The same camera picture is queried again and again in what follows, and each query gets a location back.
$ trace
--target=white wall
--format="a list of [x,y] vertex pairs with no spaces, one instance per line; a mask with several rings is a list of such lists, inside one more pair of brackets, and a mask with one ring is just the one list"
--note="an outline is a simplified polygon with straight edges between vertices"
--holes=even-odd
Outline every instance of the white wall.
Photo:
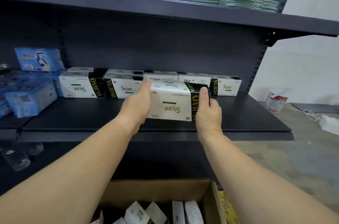
[[[284,14],[339,21],[339,0],[287,0]],[[339,104],[339,38],[306,36],[268,48],[249,94],[291,88],[288,102]]]

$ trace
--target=hand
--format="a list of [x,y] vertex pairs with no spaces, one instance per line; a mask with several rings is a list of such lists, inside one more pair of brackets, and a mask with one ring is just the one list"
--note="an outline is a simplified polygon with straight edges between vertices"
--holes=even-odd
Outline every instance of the hand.
[[221,107],[217,100],[209,100],[209,94],[206,87],[200,89],[196,126],[199,140],[213,134],[222,134]]
[[142,83],[138,94],[125,99],[116,120],[132,135],[136,134],[141,124],[145,122],[150,111],[150,85],[148,79]]

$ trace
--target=forearm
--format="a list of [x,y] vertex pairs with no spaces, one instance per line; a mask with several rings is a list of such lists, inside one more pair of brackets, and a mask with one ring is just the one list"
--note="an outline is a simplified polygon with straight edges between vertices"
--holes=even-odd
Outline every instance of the forearm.
[[6,223],[89,223],[132,130],[119,119],[0,197]]
[[221,133],[201,142],[242,223],[339,223],[337,214],[253,161]]

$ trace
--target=clear glass cup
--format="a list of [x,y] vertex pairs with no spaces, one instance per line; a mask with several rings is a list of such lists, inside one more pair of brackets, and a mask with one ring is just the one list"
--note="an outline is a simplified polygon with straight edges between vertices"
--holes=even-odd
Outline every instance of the clear glass cup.
[[42,143],[24,143],[23,146],[26,149],[26,152],[31,156],[37,155],[43,151]]
[[0,153],[15,171],[23,170],[31,164],[25,149],[16,141],[1,143]]

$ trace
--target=concrete floor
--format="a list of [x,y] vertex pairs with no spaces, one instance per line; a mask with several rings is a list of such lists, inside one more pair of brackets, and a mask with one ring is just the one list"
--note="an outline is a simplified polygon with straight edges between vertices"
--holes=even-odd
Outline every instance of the concrete floor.
[[[235,145],[339,214],[339,136],[321,130],[319,121],[300,111],[284,108],[274,115],[292,129],[295,141]],[[339,114],[325,115],[339,119]]]

